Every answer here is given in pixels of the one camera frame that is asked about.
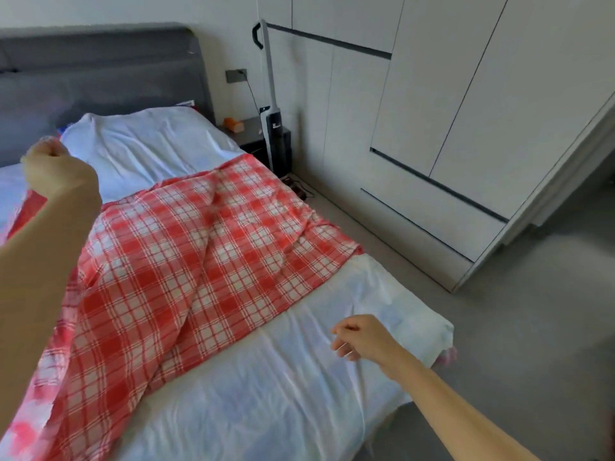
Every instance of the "hand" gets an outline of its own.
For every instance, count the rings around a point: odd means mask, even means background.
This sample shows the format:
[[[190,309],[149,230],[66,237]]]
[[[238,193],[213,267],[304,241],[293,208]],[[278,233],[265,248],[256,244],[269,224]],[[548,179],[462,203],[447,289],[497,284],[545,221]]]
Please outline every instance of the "hand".
[[[21,163],[29,186],[47,199],[69,192],[100,199],[96,171],[71,157],[59,139],[41,139],[30,147]]]
[[[339,322],[331,333],[337,338],[331,349],[349,361],[368,359],[380,366],[389,379],[393,379],[397,361],[408,352],[391,336],[373,315],[354,315]]]

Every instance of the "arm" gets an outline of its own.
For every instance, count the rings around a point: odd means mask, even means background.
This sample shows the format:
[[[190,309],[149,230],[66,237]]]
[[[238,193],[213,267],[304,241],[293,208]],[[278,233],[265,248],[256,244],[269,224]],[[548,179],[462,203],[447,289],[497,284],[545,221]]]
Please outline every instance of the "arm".
[[[332,332],[337,335],[332,349],[339,356],[379,364],[412,396],[456,461],[538,461],[402,348],[373,315],[346,318]]]
[[[57,139],[22,159],[47,203],[0,247],[0,438],[11,423],[60,314],[67,278],[100,212],[96,173]]]

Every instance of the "black nightstand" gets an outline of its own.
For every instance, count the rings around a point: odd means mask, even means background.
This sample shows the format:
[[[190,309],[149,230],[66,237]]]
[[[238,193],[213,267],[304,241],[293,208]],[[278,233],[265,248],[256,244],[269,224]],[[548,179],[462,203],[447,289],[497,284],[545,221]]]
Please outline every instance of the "black nightstand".
[[[219,126],[222,132],[224,132],[228,137],[234,140],[237,145],[244,151],[249,154],[254,155],[257,160],[262,162],[267,168],[269,166],[269,155],[267,155],[267,146],[265,144],[265,138],[261,133],[261,119],[260,117],[248,118],[247,120],[243,120],[243,125],[245,126],[245,131],[241,133],[232,133],[224,126]],[[290,131],[284,128],[284,141],[286,143],[286,147],[290,148]]]

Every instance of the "electrical outlet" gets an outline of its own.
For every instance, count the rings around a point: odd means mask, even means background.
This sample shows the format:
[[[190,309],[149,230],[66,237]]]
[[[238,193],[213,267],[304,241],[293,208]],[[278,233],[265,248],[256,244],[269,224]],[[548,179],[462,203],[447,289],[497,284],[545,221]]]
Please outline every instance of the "electrical outlet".
[[[234,82],[243,82],[248,80],[247,69],[227,69],[226,70],[226,82],[233,84]]]

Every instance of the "headboard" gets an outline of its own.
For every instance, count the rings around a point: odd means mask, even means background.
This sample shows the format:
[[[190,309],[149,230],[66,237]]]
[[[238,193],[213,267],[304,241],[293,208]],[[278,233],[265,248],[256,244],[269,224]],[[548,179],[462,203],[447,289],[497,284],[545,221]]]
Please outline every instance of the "headboard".
[[[184,26],[0,32],[0,166],[84,113],[188,100],[215,122],[199,41]]]

